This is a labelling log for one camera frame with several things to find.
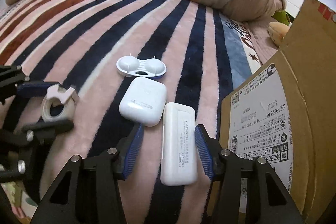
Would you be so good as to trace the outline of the green plush toy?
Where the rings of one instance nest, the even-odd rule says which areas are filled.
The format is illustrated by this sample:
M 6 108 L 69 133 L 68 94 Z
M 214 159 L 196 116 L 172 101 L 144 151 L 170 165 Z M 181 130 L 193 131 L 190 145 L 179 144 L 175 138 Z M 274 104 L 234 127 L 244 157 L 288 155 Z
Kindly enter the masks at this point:
M 278 22 L 283 23 L 287 26 L 290 26 L 291 24 L 290 17 L 285 10 L 276 11 L 272 16 L 272 18 L 276 19 Z

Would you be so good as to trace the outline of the pink tape dispenser with roll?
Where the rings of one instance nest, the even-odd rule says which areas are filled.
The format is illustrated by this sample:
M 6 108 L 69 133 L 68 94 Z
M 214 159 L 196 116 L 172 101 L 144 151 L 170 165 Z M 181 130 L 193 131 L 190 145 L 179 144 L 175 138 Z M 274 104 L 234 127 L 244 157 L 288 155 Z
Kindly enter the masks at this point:
M 55 122 L 74 118 L 76 104 L 79 96 L 74 87 L 68 89 L 59 84 L 52 85 L 47 89 L 43 98 L 41 116 L 44 122 Z

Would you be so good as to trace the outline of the striped pink fleece blanket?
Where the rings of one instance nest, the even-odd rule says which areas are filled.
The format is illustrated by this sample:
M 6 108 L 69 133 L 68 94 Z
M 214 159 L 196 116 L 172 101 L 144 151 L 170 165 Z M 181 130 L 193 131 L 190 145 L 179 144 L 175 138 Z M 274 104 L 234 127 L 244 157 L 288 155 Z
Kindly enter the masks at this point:
M 217 136 L 221 102 L 260 68 L 242 23 L 189 0 L 21 0 L 1 12 L 1 64 L 31 80 L 74 86 L 74 129 L 42 152 L 26 192 L 39 201 L 68 159 L 96 156 L 128 135 L 119 113 L 131 83 L 123 56 L 162 60 L 167 100 L 191 106 Z

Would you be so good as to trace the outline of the white contact lens case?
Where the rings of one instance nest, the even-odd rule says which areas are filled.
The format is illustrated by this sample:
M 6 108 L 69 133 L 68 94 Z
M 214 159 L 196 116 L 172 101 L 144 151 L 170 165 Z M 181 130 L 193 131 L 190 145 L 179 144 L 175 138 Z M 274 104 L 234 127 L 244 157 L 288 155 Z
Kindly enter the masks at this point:
M 167 71 L 166 65 L 155 56 L 141 60 L 132 55 L 123 56 L 116 62 L 118 72 L 125 77 L 160 79 Z

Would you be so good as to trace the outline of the white earbuds case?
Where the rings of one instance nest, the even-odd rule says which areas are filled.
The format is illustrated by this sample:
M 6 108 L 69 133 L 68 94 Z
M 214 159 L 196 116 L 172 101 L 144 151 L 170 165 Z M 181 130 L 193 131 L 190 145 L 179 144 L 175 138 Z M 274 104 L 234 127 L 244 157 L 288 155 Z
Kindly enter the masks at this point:
M 122 117 L 147 127 L 159 123 L 167 100 L 167 88 L 164 84 L 136 77 L 126 90 L 120 105 Z

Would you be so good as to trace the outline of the orange plush toy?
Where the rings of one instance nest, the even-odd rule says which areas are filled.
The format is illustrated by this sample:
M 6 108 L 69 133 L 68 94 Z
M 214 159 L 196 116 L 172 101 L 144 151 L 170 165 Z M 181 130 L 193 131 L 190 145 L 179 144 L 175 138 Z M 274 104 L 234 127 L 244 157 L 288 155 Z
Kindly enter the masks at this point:
M 268 24 L 268 34 L 276 46 L 280 46 L 284 37 L 288 33 L 290 26 L 280 22 L 270 22 Z

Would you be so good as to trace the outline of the white rectangular case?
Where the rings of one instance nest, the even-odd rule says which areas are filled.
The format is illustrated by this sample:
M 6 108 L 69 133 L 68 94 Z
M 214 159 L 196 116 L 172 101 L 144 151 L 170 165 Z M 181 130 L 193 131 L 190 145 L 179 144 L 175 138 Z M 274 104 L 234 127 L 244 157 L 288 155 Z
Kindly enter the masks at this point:
M 161 183 L 190 185 L 198 179 L 195 146 L 195 110 L 169 102 L 163 111 Z

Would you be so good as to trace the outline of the brown cardboard box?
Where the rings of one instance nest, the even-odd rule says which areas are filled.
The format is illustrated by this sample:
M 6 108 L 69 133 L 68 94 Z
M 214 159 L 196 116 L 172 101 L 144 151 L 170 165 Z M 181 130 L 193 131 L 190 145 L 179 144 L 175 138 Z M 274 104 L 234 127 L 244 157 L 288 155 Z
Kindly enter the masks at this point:
M 302 223 L 335 223 L 335 12 L 305 0 L 278 51 L 222 101 L 219 143 L 238 157 L 264 157 Z M 219 183 L 211 182 L 213 215 Z M 247 179 L 239 221 L 245 221 Z

